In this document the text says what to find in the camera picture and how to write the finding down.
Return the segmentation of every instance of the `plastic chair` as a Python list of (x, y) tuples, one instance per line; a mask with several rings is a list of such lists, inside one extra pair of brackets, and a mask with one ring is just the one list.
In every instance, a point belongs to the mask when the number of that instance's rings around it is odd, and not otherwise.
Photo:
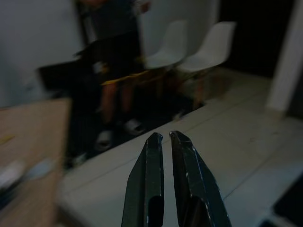
[(184, 59), (187, 51), (187, 22), (185, 20), (174, 21), (169, 24), (162, 45), (157, 53), (147, 57), (145, 67), (148, 70), (156, 70), (155, 77), (144, 81), (157, 81), (157, 96), (161, 97), (163, 92), (163, 77), (166, 73), (166, 68), (173, 66)]
[(187, 57), (177, 70), (198, 75), (194, 109), (202, 102), (203, 76), (215, 66), (225, 62), (231, 52), (235, 22), (220, 22), (215, 24), (207, 34), (197, 53)]

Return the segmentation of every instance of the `tiled floor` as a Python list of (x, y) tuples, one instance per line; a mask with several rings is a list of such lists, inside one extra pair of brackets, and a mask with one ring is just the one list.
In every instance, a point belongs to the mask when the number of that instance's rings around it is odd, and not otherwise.
[[(179, 130), (213, 172), (233, 227), (256, 227), (303, 171), (303, 122), (275, 122), (263, 114), (270, 81), (221, 70), (234, 83), (223, 100), (212, 99), (179, 122), (154, 130), (163, 134), (164, 227), (177, 227), (168, 134)], [(92, 227), (121, 226), (128, 175), (149, 132), (68, 173), (62, 201)]]

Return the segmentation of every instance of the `white shoe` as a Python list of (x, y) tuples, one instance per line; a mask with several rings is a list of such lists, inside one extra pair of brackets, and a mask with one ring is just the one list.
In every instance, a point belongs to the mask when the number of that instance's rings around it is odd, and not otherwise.
[(112, 131), (106, 130), (99, 134), (95, 149), (98, 151), (106, 151), (112, 146)]
[(138, 136), (142, 134), (145, 129), (142, 127), (142, 124), (135, 119), (131, 119), (124, 124), (124, 129), (133, 136)]

